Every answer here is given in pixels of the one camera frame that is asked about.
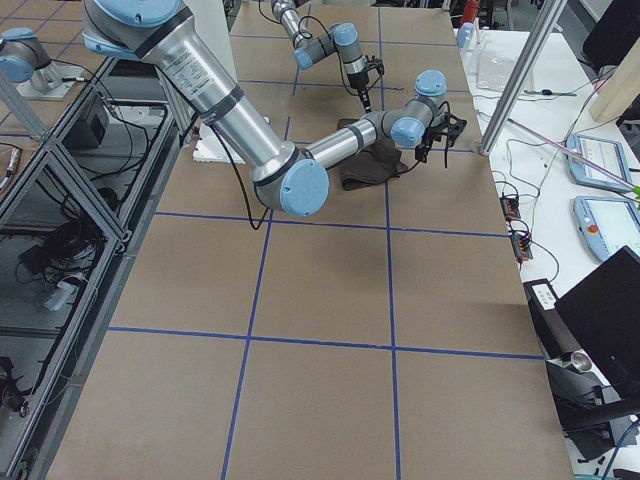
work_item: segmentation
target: metal post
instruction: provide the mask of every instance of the metal post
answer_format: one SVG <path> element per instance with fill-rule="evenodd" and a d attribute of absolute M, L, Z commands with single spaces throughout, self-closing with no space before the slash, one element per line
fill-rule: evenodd
<path fill-rule="evenodd" d="M 513 73 L 507 82 L 507 86 L 498 100 L 496 110 L 491 117 L 491 121 L 487 126 L 487 130 L 482 137 L 482 143 L 480 144 L 480 153 L 482 155 L 489 155 L 493 149 L 498 136 L 502 131 L 502 127 L 507 118 L 511 114 L 511 110 L 515 106 L 516 100 L 522 91 L 524 81 L 527 75 L 531 71 L 531 68 L 535 64 L 540 52 L 544 48 L 547 38 L 553 31 L 562 10 L 567 4 L 567 0 L 553 0 L 544 2 L 544 6 L 538 15 L 535 25 L 527 38 L 522 53 L 516 62 L 516 66 L 513 69 Z"/>
<path fill-rule="evenodd" d="M 0 70 L 0 99 L 24 125 L 31 138 L 38 141 L 46 140 L 47 127 L 40 121 L 26 100 L 20 96 L 16 87 L 5 77 L 2 70 Z"/>

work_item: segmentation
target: blue cable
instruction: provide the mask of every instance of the blue cable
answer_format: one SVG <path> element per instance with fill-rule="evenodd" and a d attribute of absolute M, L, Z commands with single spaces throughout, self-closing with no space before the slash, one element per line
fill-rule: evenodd
<path fill-rule="evenodd" d="M 635 422 L 629 425 L 629 427 L 624 431 L 624 433 L 620 437 L 620 441 L 616 445 L 616 448 L 613 449 L 613 455 L 611 455 L 611 460 L 609 460 L 609 463 L 607 463 L 607 468 L 605 468 L 604 473 L 602 474 L 602 480 L 605 480 L 607 478 L 607 475 L 609 474 L 609 470 L 611 470 L 611 467 L 613 467 L 613 461 L 618 456 L 618 452 L 620 451 L 620 447 L 622 447 L 622 444 L 624 443 L 625 438 L 627 438 L 627 436 L 631 433 L 631 430 L 633 430 L 638 425 L 640 425 L 640 418 L 638 418 Z"/>

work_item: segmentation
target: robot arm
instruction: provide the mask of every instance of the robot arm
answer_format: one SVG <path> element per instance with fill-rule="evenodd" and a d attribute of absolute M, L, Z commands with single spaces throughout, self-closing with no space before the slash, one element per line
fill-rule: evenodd
<path fill-rule="evenodd" d="M 24 27 L 2 33 L 0 69 L 13 83 L 31 79 L 33 88 L 40 92 L 47 92 L 62 84 L 58 66 L 51 61 L 36 34 Z"/>
<path fill-rule="evenodd" d="M 325 168 L 386 136 L 414 146 L 440 115 L 446 85 L 444 76 L 432 71 L 418 82 L 418 95 L 403 110 L 370 114 L 298 149 L 278 138 L 207 49 L 195 32 L 193 14 L 180 0 L 84 0 L 84 8 L 87 46 L 156 65 L 202 122 L 216 128 L 249 165 L 260 201 L 290 215 L 307 216 L 322 207 L 329 190 Z M 424 87 L 434 79 L 431 88 Z"/>
<path fill-rule="evenodd" d="M 320 37 L 313 37 L 301 24 L 296 8 L 308 0 L 272 0 L 271 10 L 275 19 L 283 26 L 295 48 L 294 56 L 301 70 L 311 68 L 316 63 L 338 52 L 347 74 L 349 86 L 358 92 L 365 112 L 371 112 L 371 100 L 367 86 L 369 72 L 376 70 L 384 75 L 384 65 L 379 58 L 364 56 L 358 41 L 358 31 L 352 23 L 337 23 L 329 27 Z"/>

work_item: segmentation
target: small robot arm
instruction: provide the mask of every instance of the small robot arm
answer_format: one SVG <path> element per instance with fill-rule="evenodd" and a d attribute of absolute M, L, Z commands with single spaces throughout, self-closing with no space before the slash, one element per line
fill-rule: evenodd
<path fill-rule="evenodd" d="M 62 84 L 62 73 L 29 28 L 6 30 L 0 36 L 0 70 L 13 83 L 31 80 L 31 86 L 47 92 Z"/>
<path fill-rule="evenodd" d="M 417 95 L 401 110 L 369 113 L 306 148 L 281 140 L 195 32 L 180 0 L 84 0 L 85 44 L 93 51 L 156 65 L 249 165 L 267 207 L 294 216 L 319 210 L 329 191 L 326 168 L 390 137 L 414 147 L 442 122 L 442 73 L 418 77 Z"/>
<path fill-rule="evenodd" d="M 378 75 L 384 75 L 382 59 L 369 58 L 362 54 L 358 31 L 352 23 L 336 23 L 329 27 L 324 35 L 314 37 L 302 25 L 300 15 L 296 11 L 297 7 L 304 5 L 307 1 L 271 1 L 274 18 L 282 25 L 293 43 L 298 67 L 306 70 L 337 52 L 347 74 L 349 86 L 358 92 L 365 112 L 371 112 L 371 100 L 367 88 L 369 72 L 376 70 Z"/>

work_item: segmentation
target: blue joint cap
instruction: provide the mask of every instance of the blue joint cap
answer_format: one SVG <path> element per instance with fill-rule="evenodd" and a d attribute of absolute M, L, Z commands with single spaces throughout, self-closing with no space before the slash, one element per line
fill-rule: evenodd
<path fill-rule="evenodd" d="M 24 40 L 27 38 L 36 38 L 36 34 L 27 27 L 10 28 L 2 32 L 2 36 L 5 40 Z"/>
<path fill-rule="evenodd" d="M 16 57 L 0 58 L 0 70 L 13 83 L 26 82 L 33 75 L 33 67 L 29 62 Z"/>
<path fill-rule="evenodd" d="M 280 187 L 280 205 L 289 215 L 307 217 L 316 213 L 329 195 L 329 175 L 311 158 L 296 162 Z"/>
<path fill-rule="evenodd" d="M 296 48 L 293 51 L 293 56 L 296 57 L 296 62 L 298 63 L 298 67 L 300 67 L 300 70 L 306 70 L 307 68 L 311 68 L 313 66 L 313 60 L 311 59 L 311 56 L 302 48 Z"/>
<path fill-rule="evenodd" d="M 425 97 L 439 97 L 447 93 L 447 79 L 440 70 L 425 70 L 416 78 L 416 92 Z"/>
<path fill-rule="evenodd" d="M 420 120 L 402 117 L 391 127 L 391 138 L 401 147 L 413 148 L 418 144 L 425 130 L 426 127 Z"/>
<path fill-rule="evenodd" d="M 180 0 L 94 0 L 107 15 L 130 27 L 157 27 L 175 15 Z"/>
<path fill-rule="evenodd" d="M 358 30 L 353 23 L 341 23 L 333 29 L 333 41 L 341 47 L 348 47 L 358 41 Z"/>
<path fill-rule="evenodd" d="M 87 35 L 84 32 L 82 32 L 82 36 L 84 37 L 84 46 L 92 52 L 97 53 L 98 55 L 119 58 L 122 60 L 138 60 L 138 57 L 136 57 L 135 53 L 127 48 L 123 48 L 119 45 L 114 45 L 113 43 L 106 42 L 101 38 L 92 37 L 91 35 Z"/>

